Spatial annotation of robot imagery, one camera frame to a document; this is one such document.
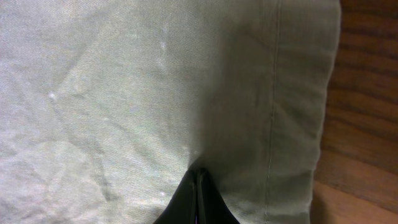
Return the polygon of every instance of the fabric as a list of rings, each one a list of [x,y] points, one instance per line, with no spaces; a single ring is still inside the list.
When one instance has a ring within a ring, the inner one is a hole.
[[[338,0],[0,3],[0,223],[152,223],[189,165],[308,223]]]

